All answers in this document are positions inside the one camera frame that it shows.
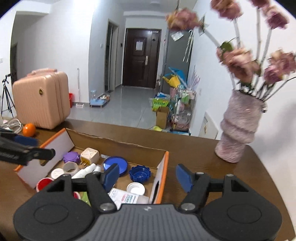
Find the orange fruit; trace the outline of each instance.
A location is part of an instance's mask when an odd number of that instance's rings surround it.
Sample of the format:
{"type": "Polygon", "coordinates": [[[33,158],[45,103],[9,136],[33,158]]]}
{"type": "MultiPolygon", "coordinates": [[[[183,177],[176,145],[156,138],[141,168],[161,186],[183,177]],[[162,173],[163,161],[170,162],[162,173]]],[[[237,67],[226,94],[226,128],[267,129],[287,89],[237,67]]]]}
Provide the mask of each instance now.
{"type": "Polygon", "coordinates": [[[36,127],[32,123],[26,124],[22,130],[22,134],[25,137],[33,137],[35,133],[36,133],[36,127]]]}

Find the tripod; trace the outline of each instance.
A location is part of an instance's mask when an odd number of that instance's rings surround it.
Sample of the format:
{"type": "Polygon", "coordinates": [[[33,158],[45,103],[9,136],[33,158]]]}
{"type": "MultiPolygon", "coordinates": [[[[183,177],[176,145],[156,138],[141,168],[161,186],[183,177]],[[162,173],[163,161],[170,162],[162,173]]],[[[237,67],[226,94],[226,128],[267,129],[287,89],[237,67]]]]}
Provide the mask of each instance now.
{"type": "Polygon", "coordinates": [[[7,77],[10,77],[10,76],[11,76],[11,74],[5,75],[5,79],[2,80],[2,83],[3,83],[3,93],[2,93],[1,116],[2,116],[3,111],[8,110],[11,113],[12,117],[13,117],[12,107],[15,108],[15,105],[13,103],[13,100],[12,100],[12,98],[11,98],[11,96],[9,94],[8,88],[6,86],[6,82],[7,82],[7,84],[9,84],[9,82],[7,81],[7,77]],[[6,103],[7,103],[7,109],[6,110],[3,110],[4,93],[5,93],[6,103]]]}

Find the pink fuzzy vase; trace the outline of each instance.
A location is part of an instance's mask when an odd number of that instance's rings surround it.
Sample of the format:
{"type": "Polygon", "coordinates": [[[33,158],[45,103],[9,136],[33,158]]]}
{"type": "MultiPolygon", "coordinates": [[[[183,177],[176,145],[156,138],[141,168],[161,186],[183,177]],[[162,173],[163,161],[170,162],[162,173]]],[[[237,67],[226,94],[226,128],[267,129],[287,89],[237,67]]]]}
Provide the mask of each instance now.
{"type": "Polygon", "coordinates": [[[253,96],[233,90],[221,122],[223,130],[215,153],[221,159],[237,163],[244,153],[245,144],[254,140],[262,114],[263,102],[253,96]]]}

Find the pink suitcase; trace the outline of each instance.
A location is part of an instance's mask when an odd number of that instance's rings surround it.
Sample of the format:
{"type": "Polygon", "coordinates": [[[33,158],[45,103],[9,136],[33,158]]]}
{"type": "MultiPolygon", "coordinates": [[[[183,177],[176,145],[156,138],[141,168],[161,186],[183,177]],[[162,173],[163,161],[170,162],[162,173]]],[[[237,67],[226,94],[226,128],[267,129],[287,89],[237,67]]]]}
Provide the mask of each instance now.
{"type": "Polygon", "coordinates": [[[68,76],[56,69],[39,69],[14,82],[12,94],[21,123],[53,129],[70,114],[68,76]]]}

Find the small cardboard box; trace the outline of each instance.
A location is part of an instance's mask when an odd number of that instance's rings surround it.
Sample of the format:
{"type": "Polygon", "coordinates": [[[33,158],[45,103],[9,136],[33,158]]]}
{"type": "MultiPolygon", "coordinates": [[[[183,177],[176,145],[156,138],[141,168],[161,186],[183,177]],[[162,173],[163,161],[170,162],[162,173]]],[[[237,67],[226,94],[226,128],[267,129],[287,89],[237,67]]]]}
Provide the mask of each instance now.
{"type": "Polygon", "coordinates": [[[156,112],[156,125],[161,129],[165,129],[168,122],[169,107],[161,106],[156,112]]]}
{"type": "MultiPolygon", "coordinates": [[[[165,186],[166,173],[168,168],[169,153],[164,150],[142,147],[134,144],[116,142],[111,139],[100,138],[82,134],[70,129],[62,129],[53,137],[47,140],[41,148],[55,149],[56,155],[45,165],[40,160],[32,160],[26,167],[18,166],[15,171],[18,176],[31,188],[35,188],[38,181],[50,175],[55,168],[62,168],[63,155],[69,151],[76,151],[79,154],[86,148],[98,150],[106,156],[121,156],[128,162],[127,172],[121,176],[115,187],[126,191],[126,187],[132,181],[129,177],[129,170],[136,165],[145,165],[150,168],[151,177],[144,183],[145,196],[149,197],[150,204],[160,204],[165,186]]],[[[97,164],[103,165],[104,158],[100,156],[97,164]]]]}

